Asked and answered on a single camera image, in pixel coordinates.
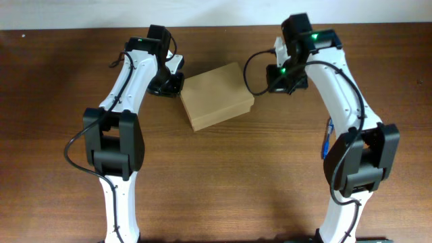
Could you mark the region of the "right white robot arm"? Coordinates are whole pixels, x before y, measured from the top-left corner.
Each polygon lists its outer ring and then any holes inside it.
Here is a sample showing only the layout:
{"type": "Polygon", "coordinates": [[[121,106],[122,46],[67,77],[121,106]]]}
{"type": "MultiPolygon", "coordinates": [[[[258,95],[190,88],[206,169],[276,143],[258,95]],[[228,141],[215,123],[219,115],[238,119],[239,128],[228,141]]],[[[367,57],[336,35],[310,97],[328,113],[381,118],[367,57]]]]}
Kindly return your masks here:
{"type": "Polygon", "coordinates": [[[314,31],[305,13],[281,24],[277,62],[267,67],[268,92],[290,94],[312,81],[330,116],[336,141],[323,159],[330,199],[311,242],[355,242],[367,201],[388,179],[400,140],[369,107],[348,68],[334,30],[314,31]]]}

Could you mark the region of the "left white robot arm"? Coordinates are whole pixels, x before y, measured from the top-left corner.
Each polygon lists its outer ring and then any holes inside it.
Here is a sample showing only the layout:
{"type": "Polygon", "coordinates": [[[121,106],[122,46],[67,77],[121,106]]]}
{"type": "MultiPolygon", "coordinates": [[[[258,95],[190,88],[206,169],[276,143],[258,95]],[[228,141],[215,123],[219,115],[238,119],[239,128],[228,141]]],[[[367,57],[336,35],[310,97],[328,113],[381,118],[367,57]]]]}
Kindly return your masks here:
{"type": "Polygon", "coordinates": [[[105,196],[105,242],[139,242],[135,184],[145,145],[138,114],[147,93],[177,97],[184,84],[182,55],[169,50],[175,41],[164,26],[152,25],[146,37],[132,37],[111,66],[121,70],[97,108],[84,112],[86,157],[105,196]]]}

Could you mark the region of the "brown cardboard box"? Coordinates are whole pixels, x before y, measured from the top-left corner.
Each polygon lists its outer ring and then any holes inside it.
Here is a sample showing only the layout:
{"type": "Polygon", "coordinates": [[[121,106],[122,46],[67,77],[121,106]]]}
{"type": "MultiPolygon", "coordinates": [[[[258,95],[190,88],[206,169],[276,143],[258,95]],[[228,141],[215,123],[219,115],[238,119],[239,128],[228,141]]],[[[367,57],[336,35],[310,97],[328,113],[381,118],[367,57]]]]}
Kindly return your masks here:
{"type": "Polygon", "coordinates": [[[187,78],[180,97],[195,132],[248,113],[254,105],[236,62],[187,78]]]}

